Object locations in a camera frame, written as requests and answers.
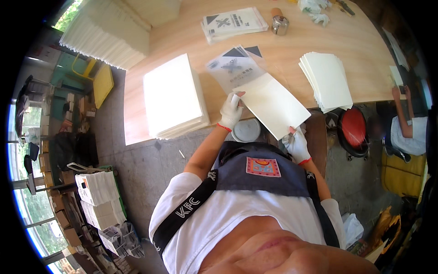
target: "concrete floor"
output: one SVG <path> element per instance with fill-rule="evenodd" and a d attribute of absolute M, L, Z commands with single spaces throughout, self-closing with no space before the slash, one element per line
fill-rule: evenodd
<path fill-rule="evenodd" d="M 113 165 L 119 172 L 118 183 L 128 220 L 134 224 L 139 237 L 148 237 L 149 221 L 161 194 L 170 179 L 181 173 L 196 148 L 212 130 L 191 132 L 172 140 L 151 140 L 126 146 L 124 138 L 123 100 L 125 72 L 113 68 L 114 88 L 96 112 L 91 129 L 96 135 L 99 164 Z M 364 115 L 371 107 L 360 106 Z M 355 213 L 368 235 L 381 210 L 393 207 L 397 214 L 401 198 L 381 187 L 381 146 L 373 143 L 368 161 L 348 162 L 346 152 L 336 141 L 328 151 L 326 181 L 332 197 L 339 202 L 341 214 Z M 128 257 L 128 262 L 140 273 L 167 273 L 155 248 L 143 244 L 144 259 Z"/>

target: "lips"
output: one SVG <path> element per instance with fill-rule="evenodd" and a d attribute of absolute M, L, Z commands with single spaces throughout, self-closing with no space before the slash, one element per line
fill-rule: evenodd
<path fill-rule="evenodd" d="M 284 242 L 295 242 L 295 241 L 298 241 L 298 239 L 294 238 L 294 237 L 290 237 L 290 236 L 275 238 L 275 239 L 269 240 L 266 243 L 264 243 L 262 246 L 260 246 L 255 251 L 255 253 L 260 252 L 260 251 L 265 250 L 265 249 L 272 248 L 274 246 L 278 246 Z"/>

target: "hand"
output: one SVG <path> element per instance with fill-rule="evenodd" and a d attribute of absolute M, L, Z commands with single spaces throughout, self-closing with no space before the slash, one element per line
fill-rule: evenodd
<path fill-rule="evenodd" d="M 228 94 L 228 97 L 220 110 L 222 119 L 217 123 L 218 126 L 225 128 L 229 132 L 233 130 L 234 126 L 239 122 L 240 117 L 242 116 L 242 111 L 244 110 L 240 102 L 240 97 L 244 94 L 244 91 Z"/>
<path fill-rule="evenodd" d="M 405 96 L 407 100 L 410 100 L 410 89 L 408 85 L 405 86 Z"/>
<path fill-rule="evenodd" d="M 392 88 L 392 97 L 394 98 L 394 101 L 400 101 L 400 90 L 396 86 Z"/>
<path fill-rule="evenodd" d="M 301 128 L 298 127 L 298 129 L 295 130 L 289 127 L 289 131 L 292 134 L 284 136 L 281 142 L 299 165 L 308 162 L 311 157 L 307 150 L 306 137 L 304 137 Z"/>

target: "wooden table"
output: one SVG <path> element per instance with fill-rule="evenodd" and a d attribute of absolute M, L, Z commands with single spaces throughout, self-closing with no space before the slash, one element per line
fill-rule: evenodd
<path fill-rule="evenodd" d="M 296 4 L 286 0 L 184 0 L 179 18 L 150 33 L 147 58 L 126 72 L 124 94 L 124 128 L 126 145 L 152 139 L 148 134 L 142 77 L 167 61 L 188 53 L 190 64 L 200 77 L 211 124 L 217 123 L 226 95 L 217 81 L 205 70 L 205 64 L 222 52 L 239 44 L 259 46 L 268 72 L 282 83 L 306 108 L 317 107 L 313 90 L 298 66 L 308 52 L 333 53 L 343 62 L 354 103 L 392 100 L 390 65 L 395 62 L 377 29 L 354 3 L 356 13 L 347 16 L 337 7 L 323 10 L 330 22 L 316 25 Z M 290 21 L 287 34 L 276 36 L 269 29 L 221 41 L 209 46 L 201 29 L 203 16 L 246 7 L 257 7 L 265 21 L 272 23 L 271 9 L 279 7 Z M 253 117 L 248 110 L 242 118 Z"/>

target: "red stool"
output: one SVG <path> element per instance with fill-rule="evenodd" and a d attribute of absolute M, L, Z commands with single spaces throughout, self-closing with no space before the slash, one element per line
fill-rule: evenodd
<path fill-rule="evenodd" d="M 367 126 L 362 112 L 355 106 L 341 111 L 338 118 L 338 139 L 341 147 L 347 151 L 347 160 L 354 157 L 368 159 L 369 142 Z"/>

